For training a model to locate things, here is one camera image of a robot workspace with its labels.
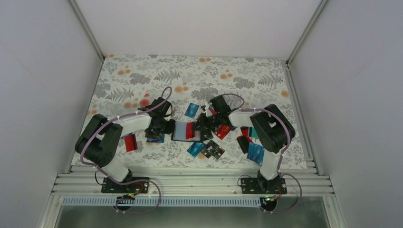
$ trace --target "metal strip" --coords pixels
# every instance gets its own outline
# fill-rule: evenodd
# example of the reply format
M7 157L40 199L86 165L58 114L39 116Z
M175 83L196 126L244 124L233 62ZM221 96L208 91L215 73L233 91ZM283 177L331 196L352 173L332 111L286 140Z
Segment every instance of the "metal strip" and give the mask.
M336 197L323 197L327 219L331 228L345 228Z
M288 64L291 64L292 61L294 60L295 55L301 48L302 44L304 43L305 39L307 38L308 34L310 33L313 25L315 24L315 22L317 21L317 19L321 15L321 13L323 12L323 9L325 8L325 6L328 2L329 2L329 0L321 0L320 3L318 4L314 15L312 15L311 20L309 21L307 27L305 28L305 30L302 33L301 37L299 38L297 44L295 45L294 49L292 50L290 57L288 58Z
M39 228L54 228L59 216L63 196L50 195L45 211L39 222Z
M78 7L76 0L67 0L71 6L71 9L74 11L78 21L80 22L81 26L83 27L84 31L86 32L86 35L88 39L90 40L92 47L94 48L94 51L98 55L99 59L104 62L104 55L102 54L101 48L99 47L93 33L91 32L91 29L89 28L86 19L83 16L83 13L80 10L80 7Z
M121 195L101 193L96 184L95 170L86 166L73 166L70 174L59 174L52 190L54 195ZM161 188L164 196L187 197L245 197L238 186L238 178L247 174L256 176L256 170L228 169L189 169L189 168L150 168L137 167L134 176L147 176ZM333 196L334 191L327 176L317 176L313 172L290 172L301 183L304 196ZM299 195L297 183L285 176L288 194L284 197ZM151 185L147 196L157 196L156 188Z
M136 196L119 206L151 207L158 197ZM116 196L66 196L63 206L115 206ZM259 197L161 197L160 207L259 207Z
M291 94L291 103L293 105L293 108L296 112L296 121L297 121L297 126L298 126L298 132L299 136L301 138L301 144L302 144L302 149L304 151L304 154L307 153L309 158L313 159L313 162L315 163L315 168L317 170L317 174L321 175L322 170L321 170L321 164L318 164L318 160L315 157L315 152L312 147L311 140L309 138L309 133L307 130L307 125L304 120L304 115L302 114L301 110L301 104L299 102L298 94L295 88L294 80L292 78L291 71L286 64L284 60L281 61L284 69L284 74L286 76L286 81L287 81L287 86L288 86L288 91Z

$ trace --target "white wall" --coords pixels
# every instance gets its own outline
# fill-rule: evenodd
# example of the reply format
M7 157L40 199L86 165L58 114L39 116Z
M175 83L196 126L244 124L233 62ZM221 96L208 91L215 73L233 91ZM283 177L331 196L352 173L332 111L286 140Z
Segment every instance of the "white wall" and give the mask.
M0 227L35 227L101 62L67 1L3 1L0 10Z
M350 228L402 227L403 4L331 0L292 65Z
M320 0L76 0L104 54L287 59Z

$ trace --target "robotic arm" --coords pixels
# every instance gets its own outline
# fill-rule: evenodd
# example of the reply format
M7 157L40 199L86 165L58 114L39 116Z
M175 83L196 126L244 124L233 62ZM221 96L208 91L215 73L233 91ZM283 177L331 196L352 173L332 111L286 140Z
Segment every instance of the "robotic arm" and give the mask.
M142 111L152 110L146 114L134 115L125 119L118 117L116 121L108 124L84 151L84 158L102 168L104 172L118 182L133 181L130 170L115 157L119 139L124 135L142 129L145 130L147 137L161 133L173 133L175 120L166 120L165 118L169 107L172 106L171 103L166 101L163 105L153 109L163 101L164 99L159 97L151 105L142 108ZM282 156L279 151L289 144L295 136L295 130L281 111L274 104L264 109L231 110L222 95L210 101L217 113L211 115L202 113L193 129L203 133L214 130L219 125L254 127L263 147L267 150L257 178L261 192L269 193L269 190L273 189L279 181L284 182L284 179L278 175ZM82 153L90 137L106 122L108 122L106 117L100 114L94 115L75 145L76 152Z

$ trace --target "floral pattern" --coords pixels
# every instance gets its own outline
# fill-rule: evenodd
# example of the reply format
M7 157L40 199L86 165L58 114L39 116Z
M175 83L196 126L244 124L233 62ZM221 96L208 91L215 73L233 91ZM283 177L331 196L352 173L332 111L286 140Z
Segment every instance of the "floral pattern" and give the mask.
M173 118L192 122L184 115L190 102L204 105L209 99L223 93L236 93L245 99L245 108L276 104L296 129L296 137L284 154L281 168L306 169L301 139L289 98L281 61L277 59L189 57L189 56L139 56L108 55L97 82L84 126L93 115L116 117L133 113L140 107L145 94L153 98L171 86L169 101L173 105ZM240 105L235 96L225 96L231 107ZM138 149L126 152L120 140L117 158L130 166L189 167L189 168L258 168L246 158L236 138L240 129L231 131L223 140L214 135L214 141L225 150L216 160L199 154L193 158L187 149L189 142L173 142L168 135L164 143L146 142L144 131L135 132ZM80 165L79 154L73 165Z

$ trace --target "gray floor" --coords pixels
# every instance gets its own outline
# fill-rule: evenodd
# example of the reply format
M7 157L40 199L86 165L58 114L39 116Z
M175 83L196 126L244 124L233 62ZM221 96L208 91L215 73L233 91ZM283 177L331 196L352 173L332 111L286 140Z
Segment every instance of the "gray floor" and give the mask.
M276 210L294 204L282 198ZM256 208L168 208L160 207L146 215L116 213L112 207L65 206L58 228L327 228L321 197L304 197L297 208L286 214L263 214Z

